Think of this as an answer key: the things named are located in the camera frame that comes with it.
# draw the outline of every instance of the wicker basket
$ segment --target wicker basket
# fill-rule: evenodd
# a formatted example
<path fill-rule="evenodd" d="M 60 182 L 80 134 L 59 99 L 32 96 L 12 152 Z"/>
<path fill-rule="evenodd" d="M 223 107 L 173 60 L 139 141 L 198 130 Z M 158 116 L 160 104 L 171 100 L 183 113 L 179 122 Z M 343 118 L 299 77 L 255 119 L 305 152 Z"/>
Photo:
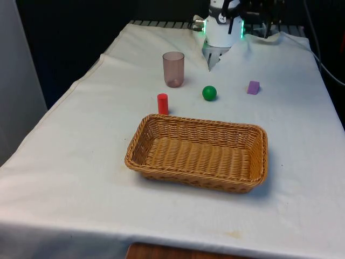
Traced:
<path fill-rule="evenodd" d="M 267 134 L 256 125 L 152 114 L 125 164 L 149 179 L 247 193 L 267 177 Z"/>

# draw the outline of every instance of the plastic cup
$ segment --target plastic cup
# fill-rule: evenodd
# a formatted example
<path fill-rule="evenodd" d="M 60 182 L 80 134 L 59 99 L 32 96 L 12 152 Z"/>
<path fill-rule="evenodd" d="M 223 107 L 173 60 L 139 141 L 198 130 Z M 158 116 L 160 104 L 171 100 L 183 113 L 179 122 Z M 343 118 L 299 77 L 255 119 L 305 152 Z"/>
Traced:
<path fill-rule="evenodd" d="M 164 81 L 169 87 L 180 87 L 184 80 L 184 54 L 167 52 L 163 55 Z"/>

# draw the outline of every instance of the purple cube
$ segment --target purple cube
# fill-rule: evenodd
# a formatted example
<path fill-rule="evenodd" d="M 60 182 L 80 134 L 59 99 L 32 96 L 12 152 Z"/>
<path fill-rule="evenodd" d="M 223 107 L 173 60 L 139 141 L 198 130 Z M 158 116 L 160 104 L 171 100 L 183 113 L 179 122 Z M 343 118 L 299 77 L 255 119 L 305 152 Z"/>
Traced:
<path fill-rule="evenodd" d="M 257 95 L 260 89 L 260 82 L 250 81 L 247 93 Z"/>

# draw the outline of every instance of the wall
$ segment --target wall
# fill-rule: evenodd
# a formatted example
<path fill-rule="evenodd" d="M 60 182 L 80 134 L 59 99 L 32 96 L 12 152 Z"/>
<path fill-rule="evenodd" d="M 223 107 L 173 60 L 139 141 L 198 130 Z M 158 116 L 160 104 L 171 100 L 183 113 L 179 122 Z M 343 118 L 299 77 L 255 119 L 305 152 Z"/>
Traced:
<path fill-rule="evenodd" d="M 0 0 L 0 165 L 45 112 L 16 5 Z"/>

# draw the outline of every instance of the wooden floor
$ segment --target wooden floor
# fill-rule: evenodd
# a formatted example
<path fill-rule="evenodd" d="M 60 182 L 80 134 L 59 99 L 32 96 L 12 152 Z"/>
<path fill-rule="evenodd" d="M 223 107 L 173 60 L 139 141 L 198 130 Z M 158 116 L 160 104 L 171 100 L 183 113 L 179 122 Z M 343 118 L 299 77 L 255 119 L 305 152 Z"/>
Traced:
<path fill-rule="evenodd" d="M 250 259 L 247 257 L 205 253 L 152 244 L 132 244 L 127 251 L 126 259 Z"/>

